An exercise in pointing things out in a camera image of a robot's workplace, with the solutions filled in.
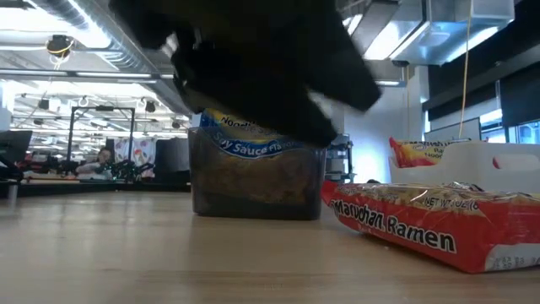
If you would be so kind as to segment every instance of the red ramen package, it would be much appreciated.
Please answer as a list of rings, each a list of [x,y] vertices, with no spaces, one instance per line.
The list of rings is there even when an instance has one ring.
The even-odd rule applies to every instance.
[[[470,274],[540,265],[540,199],[448,186],[325,182],[322,198],[347,227]]]
[[[422,142],[398,141],[394,138],[390,138],[390,147],[394,150],[394,154],[396,155],[397,165],[400,168],[411,168],[415,166],[432,166],[438,164],[447,146],[463,141],[464,140]]]

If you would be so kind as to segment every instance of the person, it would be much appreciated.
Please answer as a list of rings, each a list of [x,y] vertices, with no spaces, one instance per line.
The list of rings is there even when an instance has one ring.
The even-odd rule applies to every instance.
[[[107,172],[103,171],[100,174],[96,174],[96,169],[104,166],[112,157],[112,153],[109,149],[106,147],[103,147],[100,149],[100,152],[98,153],[98,159],[96,162],[91,162],[88,164],[84,164],[82,166],[77,167],[75,170],[79,174],[79,178],[84,178],[86,175],[92,175],[92,178],[94,177],[101,177],[108,179]]]

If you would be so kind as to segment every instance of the metal frame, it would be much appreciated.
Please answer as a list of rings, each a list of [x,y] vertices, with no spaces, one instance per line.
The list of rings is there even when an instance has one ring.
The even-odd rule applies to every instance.
[[[135,129],[135,108],[131,107],[115,107],[115,106],[72,106],[71,108],[71,120],[69,122],[69,136],[67,139],[67,161],[71,161],[71,151],[73,143],[73,126],[75,124],[75,112],[78,110],[96,110],[96,111],[114,111],[114,110],[127,110],[132,112],[131,127],[129,130],[129,154],[128,160],[132,160],[133,149],[133,131]]]

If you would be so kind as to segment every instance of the computer monitor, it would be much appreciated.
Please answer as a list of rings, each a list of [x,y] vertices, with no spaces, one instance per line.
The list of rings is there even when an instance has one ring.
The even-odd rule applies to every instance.
[[[31,139],[32,131],[0,132],[0,156],[3,161],[11,165],[23,161]]]

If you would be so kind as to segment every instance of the table surface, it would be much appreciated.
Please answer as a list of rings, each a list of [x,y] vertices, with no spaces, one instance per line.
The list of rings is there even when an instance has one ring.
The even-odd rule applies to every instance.
[[[468,275],[341,226],[197,217],[186,193],[22,198],[0,219],[11,303],[540,303],[540,269]]]

